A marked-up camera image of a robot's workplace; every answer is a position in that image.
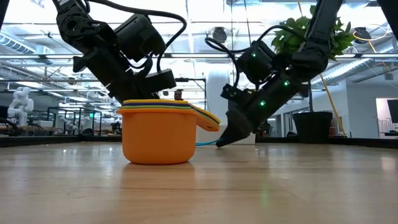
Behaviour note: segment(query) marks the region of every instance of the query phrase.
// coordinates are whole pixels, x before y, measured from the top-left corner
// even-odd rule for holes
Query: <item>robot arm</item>
[[[109,1],[92,1],[117,5]],[[170,69],[148,75],[152,67],[151,55],[162,54],[166,45],[147,15],[134,14],[112,30],[107,23],[89,16],[89,4],[85,2],[53,0],[62,39],[84,54],[73,58],[74,72],[88,68],[109,90],[109,96],[120,103],[130,99],[159,98],[156,92],[176,86]],[[145,69],[133,72],[129,59],[138,62],[142,58],[147,58]]]
[[[28,94],[30,93],[29,87],[18,87],[17,91],[14,92],[11,104],[8,107],[8,117],[14,117],[17,113],[23,112],[32,112],[33,111],[33,100],[29,99]],[[21,104],[22,106],[19,109],[15,109],[15,107]]]
[[[305,34],[305,42],[292,55],[275,55],[257,41],[238,59],[237,65],[249,80],[266,80],[259,91],[241,91],[226,85],[222,97],[237,103],[227,112],[228,126],[216,143],[218,147],[244,139],[257,132],[260,124],[272,116],[294,95],[308,96],[309,82],[327,65],[330,33],[343,0],[318,0],[314,17]]]

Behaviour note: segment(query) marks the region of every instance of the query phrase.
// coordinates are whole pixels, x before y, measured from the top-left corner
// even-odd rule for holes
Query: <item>ceiling light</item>
[[[100,92],[100,91],[107,91],[107,90],[104,90],[104,89],[91,89],[91,90],[77,90],[77,91],[85,91],[85,92],[93,91],[93,92]]]
[[[4,91],[18,91],[18,90],[4,90]],[[30,90],[31,92],[33,91],[39,91],[39,90]]]
[[[40,59],[39,55],[2,55],[2,60]]]
[[[110,103],[90,103],[91,105],[109,105]]]
[[[52,91],[52,92],[68,92],[68,91],[74,91],[74,90],[43,90],[43,91]]]
[[[398,58],[398,54],[362,54],[362,58]]]
[[[45,86],[34,82],[16,82],[17,84],[32,87],[32,88],[45,88]]]
[[[62,105],[59,105],[59,107],[61,107],[61,108],[82,108],[82,106],[79,106],[79,105],[68,105],[68,104],[62,104]]]
[[[68,96],[69,99],[79,101],[79,102],[89,102],[91,100],[83,98],[83,97],[77,97],[77,96]]]
[[[343,54],[343,55],[336,55],[335,58],[353,58],[356,54]]]
[[[99,107],[102,109],[109,109],[109,110],[113,109],[112,106],[99,106]]]
[[[227,58],[227,54],[172,54],[172,58]]]
[[[49,92],[49,94],[50,94],[50,95],[53,95],[53,96],[57,96],[57,97],[64,97],[63,95],[58,94],[58,93]]]

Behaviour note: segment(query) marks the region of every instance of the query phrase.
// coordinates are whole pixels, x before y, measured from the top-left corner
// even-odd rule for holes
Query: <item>wooden table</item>
[[[398,223],[398,151],[268,144],[140,166],[120,143],[0,149],[0,223]]]
[[[56,131],[56,127],[18,126],[22,131]],[[13,131],[11,126],[0,126],[0,131]]]

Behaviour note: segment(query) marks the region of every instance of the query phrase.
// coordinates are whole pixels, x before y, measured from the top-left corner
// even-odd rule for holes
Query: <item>ceiling duct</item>
[[[376,51],[379,54],[397,54],[398,53],[398,44],[397,39],[391,38],[376,47]],[[364,54],[373,54],[373,50],[368,50]],[[376,61],[374,58],[366,58],[356,60],[351,63],[343,63],[337,65],[329,70],[324,71],[322,74],[325,77],[325,81],[327,84],[329,83],[336,83],[338,81],[344,80],[352,75],[358,74],[363,72],[369,68],[375,66]],[[321,85],[322,81],[316,79],[311,82],[313,86]]]
[[[54,51],[49,49],[43,45],[26,43],[24,40],[21,40],[19,37],[16,37],[12,34],[5,33],[4,31],[0,32],[0,44],[8,47],[16,52],[21,54],[54,54]],[[51,65],[54,63],[53,60],[49,59],[35,59],[36,62],[45,63],[46,65]]]
[[[246,1],[246,5],[254,5],[254,4],[261,4],[261,3],[280,3],[280,4],[297,4],[297,0],[226,0],[227,5],[233,6],[244,6]],[[351,5],[351,4],[368,4],[369,2],[373,2],[370,0],[345,0],[344,3]],[[301,3],[317,3],[317,0],[301,0]]]
[[[19,68],[15,65],[11,65],[10,63],[7,62],[0,62],[0,66],[3,65],[4,67],[0,67],[0,78],[3,79],[13,79],[13,80],[21,80],[22,82],[24,80],[32,80],[31,76],[37,77],[37,78],[44,78],[42,75],[39,75],[35,72]],[[66,90],[71,90],[70,85],[67,83],[51,83],[51,84],[42,84],[43,86],[46,86],[49,89],[54,89],[54,88],[61,88],[61,89],[66,89]],[[69,96],[76,96],[75,92],[65,92],[62,93],[63,96],[69,97]],[[96,101],[100,100],[97,96],[96,93],[94,92],[78,92],[77,96],[84,96],[86,98],[89,98],[90,100]]]
[[[10,38],[8,35],[0,33],[0,44],[6,47],[11,48],[22,54],[34,54],[35,49],[27,46],[26,44],[22,44],[21,42]]]

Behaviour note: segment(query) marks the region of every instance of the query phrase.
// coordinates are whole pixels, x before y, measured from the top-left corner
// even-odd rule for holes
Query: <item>orange cup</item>
[[[197,117],[191,110],[121,109],[123,154],[137,164],[178,164],[195,153]]]

